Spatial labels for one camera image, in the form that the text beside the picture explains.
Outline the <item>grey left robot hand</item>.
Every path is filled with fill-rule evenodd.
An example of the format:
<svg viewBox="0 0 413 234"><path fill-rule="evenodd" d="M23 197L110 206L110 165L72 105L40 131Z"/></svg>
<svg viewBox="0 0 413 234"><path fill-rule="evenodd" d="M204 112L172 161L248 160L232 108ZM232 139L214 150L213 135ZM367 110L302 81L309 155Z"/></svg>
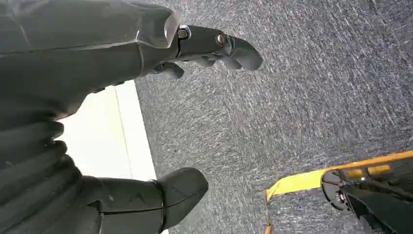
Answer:
<svg viewBox="0 0 413 234"><path fill-rule="evenodd" d="M177 62L257 70L247 41L182 25L141 0L0 3L0 231L3 234L160 234L208 191L186 167L150 181L82 175L67 155L62 118L86 96Z"/></svg>

